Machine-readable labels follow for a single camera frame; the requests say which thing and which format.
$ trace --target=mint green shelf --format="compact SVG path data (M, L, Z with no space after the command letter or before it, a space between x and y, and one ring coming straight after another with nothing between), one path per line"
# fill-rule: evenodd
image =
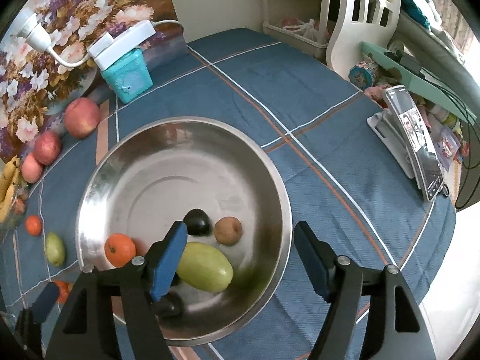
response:
M465 109L460 110L440 89L436 88L435 86L431 85L429 82L421 79L420 77L414 75L404 67L400 66L397 62L393 61L393 59L386 56L385 52L387 51L388 50L384 49L383 47L377 46L376 44L362 42L361 45L361 52L363 54L369 56L385 70L394 70L394 72L401 77L400 83L404 85L410 92L416 93L424 99L430 100L432 103L440 105L441 107L445 108L447 111L450 111L452 114L456 115L460 119L467 121L467 119L462 115L462 112L465 113ZM437 85L447 89L452 93L455 93L443 82L441 82L440 79L438 79L438 77L436 77L433 73L429 72L426 69L422 69L421 72L425 75L425 78L427 80L436 83ZM472 122L472 120L475 120L477 117L470 110L470 108L468 108L467 106L465 107L466 111L469 114L470 122Z

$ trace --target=turquoise plastic container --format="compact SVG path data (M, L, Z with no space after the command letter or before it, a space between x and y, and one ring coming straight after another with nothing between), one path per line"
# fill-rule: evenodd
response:
M139 48L130 50L101 74L124 104L153 85Z

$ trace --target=bed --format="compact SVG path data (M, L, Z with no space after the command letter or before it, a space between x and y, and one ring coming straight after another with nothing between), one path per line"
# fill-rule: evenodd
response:
M282 175L294 224L306 220L319 239L361 266L395 263L421 302L450 244L455 210L441 195L434 203L423 201L368 127L366 119L378 106L362 92L312 57L246 28L190 43L189 54L158 67L152 77L153 88L128 105L115 97L105 101L105 119L90 137L77 142L65 136L61 159L32 189L26 214L40 214L46 231L62 236L67 261L61 269L46 265L42 243L23 225L8 235L1 246L0 283L9 312L31 304L49 279L78 275L77 207L105 152L147 123L187 115L221 120L249 135ZM60 308L44 325L45 346ZM327 310L292 247L275 295L246 327L213 344L172 350L184 359L300 360L308 356ZM359 356L367 316L365 299L350 359ZM119 325L122 353L130 360L126 335Z

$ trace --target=bowl rim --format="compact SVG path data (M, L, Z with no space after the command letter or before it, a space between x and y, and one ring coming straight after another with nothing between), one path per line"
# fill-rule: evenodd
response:
M258 313L262 311L262 309L267 305L267 303L273 297L277 287L280 285L280 281L285 273L285 269L287 268L287 263L290 256L292 236L293 236L293 222L292 222L292 211L290 206L290 199L287 194L287 189L285 187L283 179L277 167L275 166L271 158L253 139L251 139L245 133L241 132L237 128L227 123L221 122L219 120L211 119L208 117L202 117L202 116L180 116L180 117L176 116L176 117L160 119L152 123L146 124L138 128L137 130L131 132L122 140L117 142L105 154L102 160L97 164L95 170L93 171L92 175L90 176L87 182L87 185L85 186L85 190L83 191L82 198L80 199L80 203L77 210L77 217L75 220L75 249L77 253L78 264L80 266L80 269L83 270L83 267L85 264L82 257L82 251L80 249L80 239L79 239L80 212L82 210L83 202L85 201L87 192L92 187L93 180L95 179L100 168L102 168L105 162L107 162L107 160L112 156L112 154L119 147L121 147L124 143L126 143L128 140L130 140L134 136L157 126L161 126L168 123L182 123L182 122L186 122L186 123L195 122L195 123L205 123L208 125L213 125L213 126L222 128L223 130L229 132L232 135L235 135L237 138L240 138L244 143L246 143L249 146L249 148L252 149L255 152L255 154L259 157L259 159L262 161L263 165L265 166L267 172L270 174L270 177L272 178L275 189L277 190L277 193L278 193L280 210L282 213L282 240L280 243L278 258L275 263L275 269L273 271L273 274L265 290L255 300L255 302L253 302L253 304L249 307L249 309L243 312L243 314L240 315L238 318L236 318L234 321L232 321L231 323L222 327L219 330L201 335L199 337L193 337L193 338L185 338L185 339L165 338L165 341L169 346L189 347L189 346L195 346L195 345L208 344L210 342L219 340L227 336L228 334L239 330L240 328L248 324L251 320L253 320L253 318L255 318L258 315ZM119 316L117 316L116 314L114 314L114 317L118 321L125 323L125 321L121 319Z

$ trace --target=green fruit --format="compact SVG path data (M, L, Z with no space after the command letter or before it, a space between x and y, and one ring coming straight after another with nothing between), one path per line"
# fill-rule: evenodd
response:
M201 242L188 242L177 274L198 290L220 292L232 281L233 268L221 251Z
M49 232L45 239L45 256L53 266L62 266L65 263L65 245L55 233Z

